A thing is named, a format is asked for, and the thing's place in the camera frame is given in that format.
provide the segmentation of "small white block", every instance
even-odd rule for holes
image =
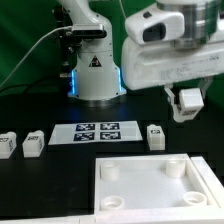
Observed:
[[[147,127],[147,139],[150,150],[165,150],[165,135],[161,126],[150,125]]]
[[[8,132],[0,135],[0,159],[8,159],[16,148],[16,134]]]
[[[181,90],[179,98],[183,116],[196,116],[204,106],[199,88]]]
[[[44,133],[30,132],[23,142],[24,157],[39,157],[44,148]]]

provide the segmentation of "warning label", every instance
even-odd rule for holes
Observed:
[[[100,61],[99,61],[99,59],[97,58],[96,55],[94,56],[92,62],[89,65],[89,67],[92,67],[92,68],[94,68],[94,67],[102,67],[102,65],[101,65],[101,63],[100,63]]]

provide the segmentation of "black cable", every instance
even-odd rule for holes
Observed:
[[[23,91],[23,93],[24,94],[26,94],[30,89],[32,89],[33,87],[37,87],[37,86],[54,86],[54,85],[56,85],[57,83],[52,83],[52,84],[45,84],[45,85],[38,85],[39,83],[41,83],[41,82],[45,82],[45,81],[47,81],[47,80],[51,80],[51,79],[59,79],[59,78],[57,78],[57,77],[48,77],[48,78],[42,78],[42,79],[39,79],[39,80],[37,80],[37,81],[35,81],[34,83],[32,83],[32,84],[20,84],[20,85],[12,85],[12,86],[8,86],[8,87],[5,87],[4,89],[1,89],[0,90],[0,94],[1,93],[3,93],[3,92],[5,92],[5,91],[7,91],[7,90],[9,90],[9,89],[14,89],[14,88],[20,88],[20,87],[27,87],[24,91]]]
[[[27,88],[23,91],[23,94],[27,94],[35,86],[41,86],[41,85],[38,85],[39,83],[42,83],[42,82],[45,82],[45,81],[48,81],[48,80],[52,80],[52,79],[59,80],[59,78],[55,77],[55,76],[50,76],[50,77],[47,77],[47,78],[39,79],[39,80],[35,81],[34,83],[28,85]]]
[[[14,88],[19,88],[19,87],[27,87],[27,86],[29,86],[29,85],[13,85],[13,86],[8,86],[8,87],[6,87],[4,89],[1,89],[0,90],[0,94],[3,93],[3,92],[5,92],[5,91],[7,91],[7,90],[9,90],[9,89],[14,89]]]

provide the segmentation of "black tabletop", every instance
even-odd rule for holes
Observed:
[[[55,124],[138,122],[143,141],[48,146]],[[160,125],[165,152],[151,152],[146,128]],[[29,132],[42,130],[46,146],[39,158],[23,156]],[[167,96],[160,88],[129,92],[126,101],[107,108],[68,103],[58,93],[0,97],[0,133],[14,131],[17,148],[0,160],[2,219],[92,214],[95,159],[99,157],[188,153],[203,156],[224,183],[224,112],[209,99],[194,121],[176,123]]]

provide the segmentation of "green background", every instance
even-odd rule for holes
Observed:
[[[127,16],[149,6],[153,0],[123,0]],[[51,13],[56,0],[0,0],[0,82],[33,46],[46,33],[56,28]],[[113,26],[114,61],[121,65],[121,49],[126,38],[124,18],[118,0],[99,1],[90,4],[94,11],[107,17]],[[48,38],[27,58],[15,75],[4,86],[32,84],[35,81],[58,77],[60,73],[60,50],[57,41]],[[181,83],[195,86],[198,80]],[[216,76],[208,91],[210,99],[224,108],[224,75]],[[10,89],[3,94],[21,93],[24,87]],[[52,87],[34,88],[32,91],[57,91]]]

